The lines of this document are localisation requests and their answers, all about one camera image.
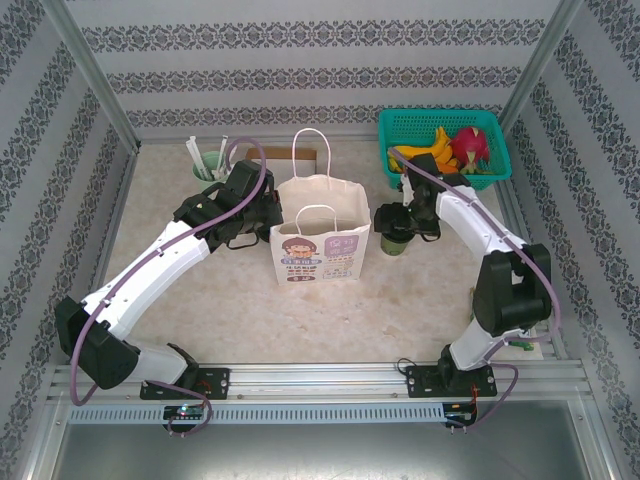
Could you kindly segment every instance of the white paper bag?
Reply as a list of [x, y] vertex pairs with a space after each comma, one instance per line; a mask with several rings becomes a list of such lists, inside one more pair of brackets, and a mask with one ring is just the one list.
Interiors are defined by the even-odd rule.
[[[324, 139], [327, 175], [296, 175], [296, 141], [305, 131]], [[364, 187], [329, 176], [331, 148], [322, 132], [300, 130], [291, 150], [294, 177], [278, 186], [284, 223], [271, 227], [269, 240], [278, 283], [358, 279], [371, 228]]]

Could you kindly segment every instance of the plastic basket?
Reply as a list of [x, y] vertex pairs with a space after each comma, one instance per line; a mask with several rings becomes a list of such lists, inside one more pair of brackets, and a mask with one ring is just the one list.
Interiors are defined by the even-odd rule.
[[382, 168], [389, 177], [391, 188], [398, 187], [401, 175], [389, 170], [387, 149], [396, 145], [413, 147], [432, 145], [435, 141], [436, 129], [440, 126], [444, 127], [451, 138], [464, 127], [480, 128], [487, 136], [490, 163], [481, 161], [478, 166], [494, 174], [466, 175], [473, 188], [484, 190], [492, 183], [511, 176], [511, 160], [498, 119], [493, 113], [486, 110], [388, 109], [380, 112], [378, 131]]

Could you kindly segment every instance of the wall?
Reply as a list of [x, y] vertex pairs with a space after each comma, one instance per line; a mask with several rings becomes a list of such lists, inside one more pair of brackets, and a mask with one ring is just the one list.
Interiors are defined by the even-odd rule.
[[558, 0], [67, 3], [144, 140], [376, 134], [385, 106], [499, 112]]
[[624, 478], [640, 478], [640, 16], [583, 4], [507, 138], [531, 237], [550, 247]]
[[50, 18], [0, 4], [0, 478], [17, 470], [59, 359], [53, 308], [95, 278], [130, 161]]

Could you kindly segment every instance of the bag handle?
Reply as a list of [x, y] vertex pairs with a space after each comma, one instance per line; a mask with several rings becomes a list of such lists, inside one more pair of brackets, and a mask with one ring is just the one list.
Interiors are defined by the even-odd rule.
[[327, 137], [324, 136], [324, 133], [322, 133], [320, 130], [316, 130], [315, 128], [303, 128], [302, 130], [299, 130], [298, 133], [296, 133], [295, 136], [293, 137], [293, 144], [291, 145], [291, 160], [293, 161], [293, 176], [294, 177], [298, 176], [296, 174], [296, 141], [298, 140], [298, 135], [300, 135], [302, 132], [316, 132], [318, 135], [320, 135], [324, 139], [324, 143], [327, 146], [327, 177], [330, 177], [331, 175], [329, 174], [329, 172], [331, 171], [331, 147], [329, 146], [329, 140], [327, 140]]
[[331, 210], [333, 212], [333, 229], [336, 232], [338, 231], [338, 214], [333, 208], [331, 208], [329, 205], [307, 205], [305, 207], [302, 207], [298, 212], [298, 215], [296, 215], [295, 223], [296, 223], [296, 228], [298, 229], [298, 235], [302, 235], [302, 231], [300, 230], [300, 225], [298, 225], [298, 218], [300, 218], [300, 214], [302, 212], [304, 212], [305, 210], [309, 210], [310, 208], [328, 208], [329, 210]]

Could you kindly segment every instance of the cup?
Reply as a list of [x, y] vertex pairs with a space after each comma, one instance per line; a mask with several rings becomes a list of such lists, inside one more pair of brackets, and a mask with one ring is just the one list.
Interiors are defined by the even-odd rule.
[[387, 255], [398, 256], [404, 252], [414, 236], [413, 233], [409, 232], [394, 231], [392, 233], [383, 233], [380, 238], [380, 248]]
[[[222, 160], [220, 159], [220, 152], [213, 151], [213, 152], [206, 152], [202, 154], [202, 163], [204, 163], [205, 168], [207, 168], [208, 170], [216, 170], [218, 168], [218, 163], [221, 161]], [[191, 168], [191, 171], [193, 172], [193, 176], [196, 177], [196, 180], [200, 185], [200, 191], [205, 190], [206, 188], [210, 187], [214, 183], [226, 182], [227, 177], [229, 177], [229, 175], [227, 174], [218, 180], [209, 182], [200, 177], [200, 172], [198, 172], [198, 169], [196, 168], [195, 165], [193, 165], [193, 167]]]

